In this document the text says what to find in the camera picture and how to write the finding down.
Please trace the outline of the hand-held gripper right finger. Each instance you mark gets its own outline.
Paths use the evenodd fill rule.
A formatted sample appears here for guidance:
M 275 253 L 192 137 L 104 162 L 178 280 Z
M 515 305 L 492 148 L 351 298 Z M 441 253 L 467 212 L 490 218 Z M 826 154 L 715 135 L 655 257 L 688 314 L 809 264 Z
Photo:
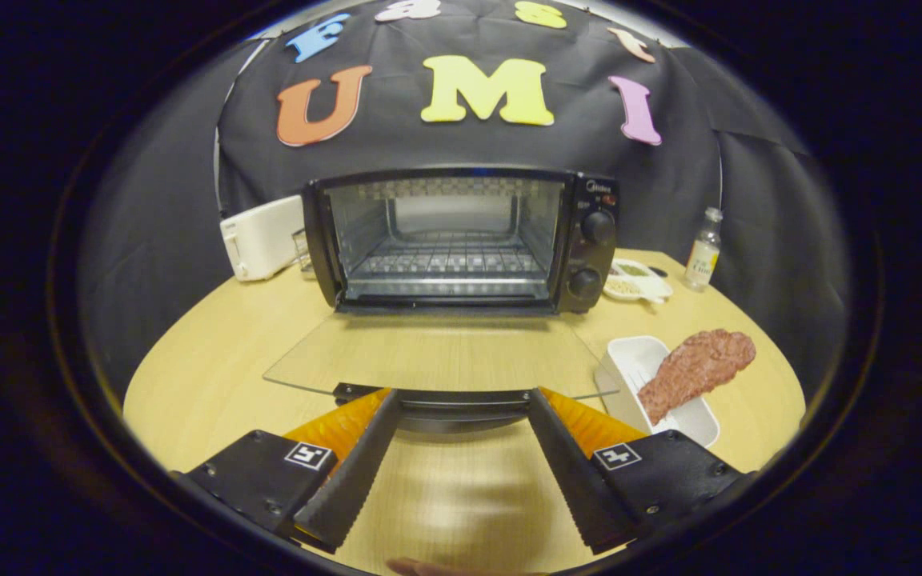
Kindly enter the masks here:
M 543 387 L 528 395 L 527 418 L 592 553 L 680 531 L 752 478 L 681 431 L 645 434 Z

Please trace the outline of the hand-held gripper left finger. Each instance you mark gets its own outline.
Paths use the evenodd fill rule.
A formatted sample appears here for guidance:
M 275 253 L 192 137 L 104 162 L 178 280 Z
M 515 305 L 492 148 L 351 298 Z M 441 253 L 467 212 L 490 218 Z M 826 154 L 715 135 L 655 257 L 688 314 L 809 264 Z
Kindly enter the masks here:
M 361 514 L 402 412 L 397 390 L 375 390 L 288 434 L 249 431 L 177 482 L 231 517 L 332 554 Z

